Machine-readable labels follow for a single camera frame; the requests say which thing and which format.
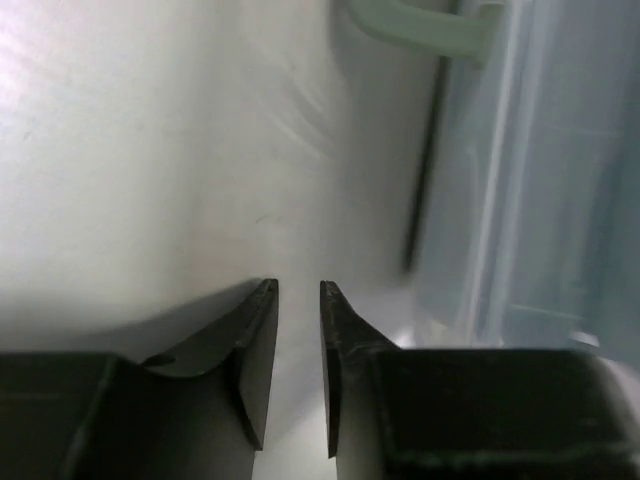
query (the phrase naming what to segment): clear plastic bin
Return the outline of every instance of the clear plastic bin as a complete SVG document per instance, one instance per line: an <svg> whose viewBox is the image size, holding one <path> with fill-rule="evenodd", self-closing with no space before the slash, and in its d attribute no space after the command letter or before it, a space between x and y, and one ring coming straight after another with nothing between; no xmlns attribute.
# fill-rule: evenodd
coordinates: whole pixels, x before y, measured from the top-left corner
<svg viewBox="0 0 640 480"><path fill-rule="evenodd" d="M636 0L514 0L486 67L452 62L423 344L577 346L640 368L638 24Z"/></svg>

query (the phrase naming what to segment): black plastic part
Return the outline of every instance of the black plastic part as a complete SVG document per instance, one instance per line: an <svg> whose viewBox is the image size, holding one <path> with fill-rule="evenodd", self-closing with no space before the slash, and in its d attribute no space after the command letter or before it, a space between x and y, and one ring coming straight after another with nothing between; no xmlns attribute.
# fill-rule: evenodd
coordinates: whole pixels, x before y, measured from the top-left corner
<svg viewBox="0 0 640 480"><path fill-rule="evenodd" d="M637 424L596 357L401 350L321 285L338 480L638 479Z"/></svg>
<svg viewBox="0 0 640 480"><path fill-rule="evenodd" d="M143 366L0 356L2 480L249 480L265 431L278 283Z"/></svg>

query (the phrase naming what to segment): small hole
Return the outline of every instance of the small hole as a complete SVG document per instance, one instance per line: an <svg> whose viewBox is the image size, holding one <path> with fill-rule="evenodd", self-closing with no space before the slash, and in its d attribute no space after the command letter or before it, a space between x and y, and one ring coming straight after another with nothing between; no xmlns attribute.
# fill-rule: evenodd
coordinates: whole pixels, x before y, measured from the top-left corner
<svg viewBox="0 0 640 480"><path fill-rule="evenodd" d="M154 355L153 357L147 358L144 362L142 362L142 366L149 367L164 367L165 365L171 365L172 363L176 363L176 357L173 355Z"/></svg>

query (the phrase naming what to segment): light green plastic clip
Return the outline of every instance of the light green plastic clip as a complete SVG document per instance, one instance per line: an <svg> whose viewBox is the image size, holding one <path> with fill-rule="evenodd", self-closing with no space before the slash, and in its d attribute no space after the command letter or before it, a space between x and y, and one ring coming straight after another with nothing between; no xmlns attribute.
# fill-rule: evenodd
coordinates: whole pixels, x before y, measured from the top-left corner
<svg viewBox="0 0 640 480"><path fill-rule="evenodd" d="M451 58L471 58L483 66L504 10L486 3L475 17L433 12L400 0L350 0L353 21L368 35L398 45L423 48Z"/></svg>

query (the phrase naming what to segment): white surface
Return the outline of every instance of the white surface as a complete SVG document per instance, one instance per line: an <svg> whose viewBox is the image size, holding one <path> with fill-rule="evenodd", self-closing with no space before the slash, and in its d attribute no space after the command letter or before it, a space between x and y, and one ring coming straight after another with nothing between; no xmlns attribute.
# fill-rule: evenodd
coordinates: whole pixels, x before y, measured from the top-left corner
<svg viewBox="0 0 640 480"><path fill-rule="evenodd" d="M433 68L337 0L0 0L0 348L105 334L142 356L141 319L278 277L255 478L333 478L318 283L410 342L400 259Z"/></svg>

